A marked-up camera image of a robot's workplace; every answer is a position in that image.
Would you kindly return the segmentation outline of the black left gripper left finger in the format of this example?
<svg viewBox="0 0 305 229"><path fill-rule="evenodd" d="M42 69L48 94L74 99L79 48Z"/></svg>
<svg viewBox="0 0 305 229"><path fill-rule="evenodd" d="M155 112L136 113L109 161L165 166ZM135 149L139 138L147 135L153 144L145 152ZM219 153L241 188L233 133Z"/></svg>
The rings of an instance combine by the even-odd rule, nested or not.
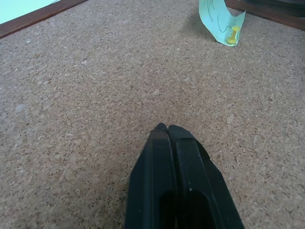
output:
<svg viewBox="0 0 305 229"><path fill-rule="evenodd" d="M175 229L176 177L168 128L159 123L130 174L124 229Z"/></svg>

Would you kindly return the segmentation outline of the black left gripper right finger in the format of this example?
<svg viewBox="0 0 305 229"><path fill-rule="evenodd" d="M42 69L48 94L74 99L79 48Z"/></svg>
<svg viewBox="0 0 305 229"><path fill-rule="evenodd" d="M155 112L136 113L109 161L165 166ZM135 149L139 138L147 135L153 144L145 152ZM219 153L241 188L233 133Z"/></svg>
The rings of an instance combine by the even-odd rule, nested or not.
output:
<svg viewBox="0 0 305 229"><path fill-rule="evenodd" d="M178 186L178 229L244 229L224 178L201 143L169 126Z"/></svg>

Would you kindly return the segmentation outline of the green paper note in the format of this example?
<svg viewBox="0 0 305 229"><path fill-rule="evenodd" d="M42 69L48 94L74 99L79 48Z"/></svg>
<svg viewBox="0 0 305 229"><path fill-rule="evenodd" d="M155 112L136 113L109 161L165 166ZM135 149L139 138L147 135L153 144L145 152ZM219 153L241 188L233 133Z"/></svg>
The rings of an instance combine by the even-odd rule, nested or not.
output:
<svg viewBox="0 0 305 229"><path fill-rule="evenodd" d="M240 31L237 33L236 44L226 42L232 34L232 27L242 28L246 12L233 16L224 0L199 0L199 15L203 25L219 43L234 47L238 44Z"/></svg>

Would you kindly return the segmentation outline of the yellow pushpin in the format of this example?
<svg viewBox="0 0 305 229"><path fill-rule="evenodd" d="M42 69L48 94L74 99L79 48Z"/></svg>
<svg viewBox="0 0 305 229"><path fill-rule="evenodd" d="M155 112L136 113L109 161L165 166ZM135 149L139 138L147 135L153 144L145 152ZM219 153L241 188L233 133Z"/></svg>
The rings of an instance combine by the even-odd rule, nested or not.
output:
<svg viewBox="0 0 305 229"><path fill-rule="evenodd" d="M229 38L227 38L226 42L228 44L236 44L237 42L237 33L240 31L240 27L234 26L232 27L232 34Z"/></svg>

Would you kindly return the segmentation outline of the cork board with wooden frame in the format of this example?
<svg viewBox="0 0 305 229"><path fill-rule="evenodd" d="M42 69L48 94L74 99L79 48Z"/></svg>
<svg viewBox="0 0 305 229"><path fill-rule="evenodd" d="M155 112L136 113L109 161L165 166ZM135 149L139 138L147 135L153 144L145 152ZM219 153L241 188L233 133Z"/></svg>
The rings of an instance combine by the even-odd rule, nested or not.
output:
<svg viewBox="0 0 305 229"><path fill-rule="evenodd" d="M305 229L305 31L198 0L89 0L0 40L0 229L122 229L158 124L189 130L247 229Z"/></svg>

